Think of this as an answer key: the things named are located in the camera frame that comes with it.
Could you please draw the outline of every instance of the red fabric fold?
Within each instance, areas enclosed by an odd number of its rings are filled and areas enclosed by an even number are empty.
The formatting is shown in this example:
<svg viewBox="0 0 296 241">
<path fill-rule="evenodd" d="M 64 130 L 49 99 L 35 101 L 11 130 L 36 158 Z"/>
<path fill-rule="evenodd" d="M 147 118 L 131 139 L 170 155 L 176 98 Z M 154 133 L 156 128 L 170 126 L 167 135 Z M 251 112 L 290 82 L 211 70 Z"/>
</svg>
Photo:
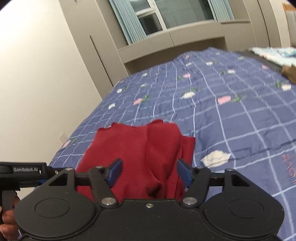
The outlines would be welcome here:
<svg viewBox="0 0 296 241">
<path fill-rule="evenodd" d="M 100 128 L 77 167 L 87 172 L 95 166 L 110 165 L 116 158 L 123 161 L 123 171 L 111 189 L 116 198 L 178 200 L 184 194 L 176 161 L 192 163 L 195 138 L 181 135 L 174 123 L 155 120 L 146 126 L 113 123 Z M 77 191 L 92 199 L 89 187 Z"/>
</svg>

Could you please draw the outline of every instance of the light blue curtain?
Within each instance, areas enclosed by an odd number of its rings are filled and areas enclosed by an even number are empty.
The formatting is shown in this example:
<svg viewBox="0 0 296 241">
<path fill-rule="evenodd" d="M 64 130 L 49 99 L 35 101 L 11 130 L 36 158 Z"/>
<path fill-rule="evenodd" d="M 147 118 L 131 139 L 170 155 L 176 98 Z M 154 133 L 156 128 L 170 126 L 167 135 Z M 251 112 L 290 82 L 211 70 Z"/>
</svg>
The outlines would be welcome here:
<svg viewBox="0 0 296 241">
<path fill-rule="evenodd" d="M 234 20 L 234 15 L 228 0 L 208 0 L 218 22 Z"/>
<path fill-rule="evenodd" d="M 128 44 L 144 40 L 146 33 L 129 0 L 109 0 Z"/>
</svg>

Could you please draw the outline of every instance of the red garment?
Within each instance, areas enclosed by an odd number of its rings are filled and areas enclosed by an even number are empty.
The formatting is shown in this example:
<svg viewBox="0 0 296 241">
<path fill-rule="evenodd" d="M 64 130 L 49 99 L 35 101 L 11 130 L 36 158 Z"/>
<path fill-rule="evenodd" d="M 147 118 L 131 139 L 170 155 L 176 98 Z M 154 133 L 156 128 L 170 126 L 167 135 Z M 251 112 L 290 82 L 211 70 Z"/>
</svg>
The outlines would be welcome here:
<svg viewBox="0 0 296 241">
<path fill-rule="evenodd" d="M 172 199 L 184 194 L 176 161 L 192 163 L 195 138 L 184 137 L 173 123 L 155 120 L 146 126 L 113 123 L 100 128 L 81 160 L 77 172 L 95 166 L 107 167 L 116 158 L 123 161 L 122 174 L 111 189 L 119 202 L 123 199 Z M 92 199 L 89 187 L 77 191 Z"/>
</svg>

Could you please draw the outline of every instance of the wall socket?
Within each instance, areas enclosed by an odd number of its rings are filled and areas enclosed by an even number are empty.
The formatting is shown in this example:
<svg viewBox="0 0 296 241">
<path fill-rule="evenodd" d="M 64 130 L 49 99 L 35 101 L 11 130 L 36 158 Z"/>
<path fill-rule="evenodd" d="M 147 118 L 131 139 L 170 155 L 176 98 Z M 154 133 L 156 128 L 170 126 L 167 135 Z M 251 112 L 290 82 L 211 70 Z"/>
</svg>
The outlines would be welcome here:
<svg viewBox="0 0 296 241">
<path fill-rule="evenodd" d="M 68 140 L 67 135 L 63 132 L 60 136 L 59 139 L 63 142 L 63 144 Z"/>
</svg>

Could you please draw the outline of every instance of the silver bolt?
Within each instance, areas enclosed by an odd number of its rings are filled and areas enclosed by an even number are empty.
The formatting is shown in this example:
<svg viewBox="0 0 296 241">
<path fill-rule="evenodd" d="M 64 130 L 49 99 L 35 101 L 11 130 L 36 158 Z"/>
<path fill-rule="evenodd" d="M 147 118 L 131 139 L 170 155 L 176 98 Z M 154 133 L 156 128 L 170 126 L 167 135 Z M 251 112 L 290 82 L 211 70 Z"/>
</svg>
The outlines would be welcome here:
<svg viewBox="0 0 296 241">
<path fill-rule="evenodd" d="M 187 205 L 193 205 L 193 204 L 196 204 L 197 203 L 197 200 L 194 197 L 185 197 L 183 199 L 183 203 L 185 203 Z"/>
<path fill-rule="evenodd" d="M 104 205 L 113 205 L 116 203 L 116 200 L 112 197 L 105 197 L 102 199 L 102 204 Z"/>
<path fill-rule="evenodd" d="M 152 203 L 147 203 L 146 207 L 151 208 L 151 207 L 153 207 L 153 204 Z"/>
</svg>

